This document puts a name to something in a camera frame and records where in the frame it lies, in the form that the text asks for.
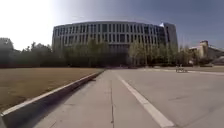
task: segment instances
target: pavement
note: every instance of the pavement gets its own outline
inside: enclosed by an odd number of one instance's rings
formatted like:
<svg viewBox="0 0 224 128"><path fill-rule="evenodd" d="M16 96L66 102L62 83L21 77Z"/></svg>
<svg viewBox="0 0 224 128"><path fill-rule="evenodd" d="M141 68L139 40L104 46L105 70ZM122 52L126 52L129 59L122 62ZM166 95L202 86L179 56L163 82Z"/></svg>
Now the pavement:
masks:
<svg viewBox="0 0 224 128"><path fill-rule="evenodd" d="M221 128L223 78L107 70L22 128Z"/></svg>

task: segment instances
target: building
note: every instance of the building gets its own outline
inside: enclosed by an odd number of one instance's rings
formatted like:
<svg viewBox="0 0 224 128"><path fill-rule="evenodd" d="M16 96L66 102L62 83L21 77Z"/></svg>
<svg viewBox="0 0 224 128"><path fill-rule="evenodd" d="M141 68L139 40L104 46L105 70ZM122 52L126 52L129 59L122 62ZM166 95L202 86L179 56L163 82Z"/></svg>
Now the building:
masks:
<svg viewBox="0 0 224 128"><path fill-rule="evenodd" d="M159 46L178 45L175 25L152 25L136 22L99 21L66 24L54 27L52 46L87 44L89 39L109 44L110 52L127 52L134 41Z"/></svg>
<svg viewBox="0 0 224 128"><path fill-rule="evenodd" d="M192 47L190 50L198 51L201 59L204 58L215 60L221 56L224 56L224 49L209 45L207 40L201 41L199 46Z"/></svg>

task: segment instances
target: lawn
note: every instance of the lawn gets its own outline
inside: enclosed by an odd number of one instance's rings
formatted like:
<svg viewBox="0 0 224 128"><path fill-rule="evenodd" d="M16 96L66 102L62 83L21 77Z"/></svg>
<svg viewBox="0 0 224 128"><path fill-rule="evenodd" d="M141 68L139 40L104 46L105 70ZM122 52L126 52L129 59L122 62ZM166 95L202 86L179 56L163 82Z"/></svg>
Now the lawn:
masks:
<svg viewBox="0 0 224 128"><path fill-rule="evenodd" d="M0 112L101 69L0 69Z"/></svg>

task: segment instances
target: paved road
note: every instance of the paved road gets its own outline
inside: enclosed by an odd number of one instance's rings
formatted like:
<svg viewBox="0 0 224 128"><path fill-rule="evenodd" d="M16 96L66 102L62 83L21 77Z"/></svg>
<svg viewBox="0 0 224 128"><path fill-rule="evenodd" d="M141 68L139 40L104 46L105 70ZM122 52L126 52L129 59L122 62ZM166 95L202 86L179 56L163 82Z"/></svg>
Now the paved road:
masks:
<svg viewBox="0 0 224 128"><path fill-rule="evenodd" d="M160 128L164 118L177 128L224 127L224 76L108 70L24 127Z"/></svg>

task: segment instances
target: curb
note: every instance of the curb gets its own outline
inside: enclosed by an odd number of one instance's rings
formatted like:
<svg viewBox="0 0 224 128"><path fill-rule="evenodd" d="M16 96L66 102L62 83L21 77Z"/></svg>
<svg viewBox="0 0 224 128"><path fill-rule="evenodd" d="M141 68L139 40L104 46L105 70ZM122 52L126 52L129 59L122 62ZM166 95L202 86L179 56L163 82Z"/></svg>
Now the curb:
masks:
<svg viewBox="0 0 224 128"><path fill-rule="evenodd" d="M148 71L165 71L165 72L175 72L175 70L170 69L147 69ZM189 73L200 73L200 74L207 74L207 75L219 75L219 76L224 76L224 73L222 72L202 72L202 71L187 71Z"/></svg>
<svg viewBox="0 0 224 128"><path fill-rule="evenodd" d="M74 91L80 85L83 85L84 83L87 83L88 81L94 79L102 72L103 71L93 73L68 85L56 88L50 92L37 96L14 107L11 107L8 110L2 112L0 121L2 118L6 125L5 128L16 128L26 122L31 117L33 117L35 114L41 112L46 107L53 104L55 101L62 99L64 96Z"/></svg>
<svg viewBox="0 0 224 128"><path fill-rule="evenodd" d="M0 114L0 128L6 128L2 119L2 114Z"/></svg>

